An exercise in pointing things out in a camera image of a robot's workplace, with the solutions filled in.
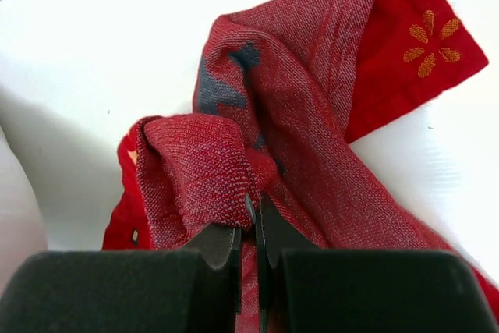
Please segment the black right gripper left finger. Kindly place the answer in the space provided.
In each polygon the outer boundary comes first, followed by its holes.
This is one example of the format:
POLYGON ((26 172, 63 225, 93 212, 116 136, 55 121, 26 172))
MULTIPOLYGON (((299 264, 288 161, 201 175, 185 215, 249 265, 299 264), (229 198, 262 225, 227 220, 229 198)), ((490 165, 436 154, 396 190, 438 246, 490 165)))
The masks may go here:
POLYGON ((1 298, 4 332, 233 332, 242 231, 210 224, 177 250, 43 252, 1 298))

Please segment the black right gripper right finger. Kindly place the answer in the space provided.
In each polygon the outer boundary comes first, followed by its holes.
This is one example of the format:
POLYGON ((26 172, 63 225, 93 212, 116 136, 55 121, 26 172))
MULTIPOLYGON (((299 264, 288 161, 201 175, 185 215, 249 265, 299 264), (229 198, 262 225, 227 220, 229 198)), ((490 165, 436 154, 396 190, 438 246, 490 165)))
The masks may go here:
POLYGON ((476 276, 433 250, 323 250, 267 195, 255 214, 262 332, 495 332, 476 276))

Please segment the white pillow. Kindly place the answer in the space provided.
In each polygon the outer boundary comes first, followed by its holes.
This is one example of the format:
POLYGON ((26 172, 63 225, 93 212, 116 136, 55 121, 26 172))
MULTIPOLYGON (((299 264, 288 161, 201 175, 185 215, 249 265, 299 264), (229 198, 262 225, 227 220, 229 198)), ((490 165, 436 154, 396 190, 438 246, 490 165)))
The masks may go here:
POLYGON ((1 133, 1 290, 30 256, 48 249, 47 231, 27 175, 1 133))

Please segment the red patterned pillowcase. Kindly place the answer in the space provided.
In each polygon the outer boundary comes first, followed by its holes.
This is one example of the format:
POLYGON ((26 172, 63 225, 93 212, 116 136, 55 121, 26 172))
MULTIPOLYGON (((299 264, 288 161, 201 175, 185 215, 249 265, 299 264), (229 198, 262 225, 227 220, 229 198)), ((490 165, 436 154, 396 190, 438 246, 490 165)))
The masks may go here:
POLYGON ((175 249, 210 223, 248 229, 247 197, 323 248, 451 246, 350 145, 478 73, 447 0, 272 0, 218 17, 193 112, 139 120, 106 250, 175 249))

